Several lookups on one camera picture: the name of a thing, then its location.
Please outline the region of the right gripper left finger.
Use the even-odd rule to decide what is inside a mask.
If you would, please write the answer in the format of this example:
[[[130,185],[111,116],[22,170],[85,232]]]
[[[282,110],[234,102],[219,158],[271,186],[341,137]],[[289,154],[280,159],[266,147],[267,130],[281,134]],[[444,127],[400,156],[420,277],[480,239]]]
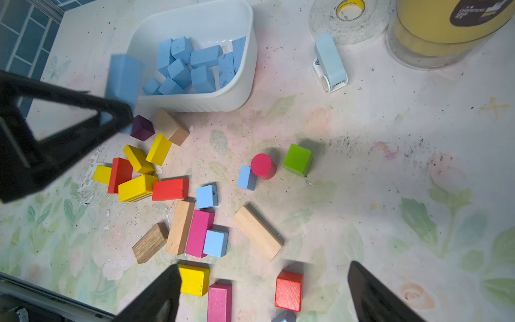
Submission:
[[[182,279],[178,264],[169,266],[113,321],[176,321]]]

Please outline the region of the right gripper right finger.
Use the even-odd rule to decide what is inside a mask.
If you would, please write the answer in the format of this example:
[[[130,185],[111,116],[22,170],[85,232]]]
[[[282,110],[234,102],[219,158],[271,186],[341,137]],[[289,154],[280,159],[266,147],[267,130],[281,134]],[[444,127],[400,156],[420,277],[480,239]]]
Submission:
[[[347,281],[358,321],[424,321],[358,261]]]

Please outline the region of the blue long block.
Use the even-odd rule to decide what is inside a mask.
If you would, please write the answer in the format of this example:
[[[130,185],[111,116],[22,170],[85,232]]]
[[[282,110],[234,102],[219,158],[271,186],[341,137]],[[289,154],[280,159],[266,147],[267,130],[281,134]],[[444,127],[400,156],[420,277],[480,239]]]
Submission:
[[[127,103],[135,113],[144,65],[126,54],[114,54],[109,64],[105,98]]]
[[[245,48],[246,37],[242,37],[236,39],[232,42],[233,44],[233,64],[235,74],[238,73],[238,70],[241,66],[241,61],[244,56],[244,48]]]
[[[191,54],[190,65],[193,68],[214,67],[219,64],[218,57],[221,55],[223,55],[223,50],[220,45],[196,50]]]

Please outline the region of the small blue block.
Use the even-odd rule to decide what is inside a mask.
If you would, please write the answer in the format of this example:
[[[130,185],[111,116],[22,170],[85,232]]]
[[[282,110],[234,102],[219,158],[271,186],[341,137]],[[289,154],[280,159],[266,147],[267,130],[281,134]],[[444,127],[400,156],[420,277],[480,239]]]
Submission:
[[[256,187],[257,176],[252,172],[250,166],[242,166],[238,178],[237,187],[254,191]]]

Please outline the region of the blue thin block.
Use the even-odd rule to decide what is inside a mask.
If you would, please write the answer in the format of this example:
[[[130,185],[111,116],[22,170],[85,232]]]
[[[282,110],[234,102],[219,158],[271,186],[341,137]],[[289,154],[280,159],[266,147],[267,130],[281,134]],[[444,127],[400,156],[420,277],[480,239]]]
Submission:
[[[234,67],[234,56],[233,52],[223,54],[218,57],[219,67],[219,86],[220,89],[227,86],[236,75]]]

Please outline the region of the white rectangular plastic tray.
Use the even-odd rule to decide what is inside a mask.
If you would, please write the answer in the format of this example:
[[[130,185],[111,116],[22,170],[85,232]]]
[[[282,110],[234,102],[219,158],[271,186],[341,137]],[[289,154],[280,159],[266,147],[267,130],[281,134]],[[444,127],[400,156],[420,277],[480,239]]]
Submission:
[[[258,46],[247,1],[210,1],[146,18],[127,51],[143,66],[140,110],[229,112],[252,91]]]

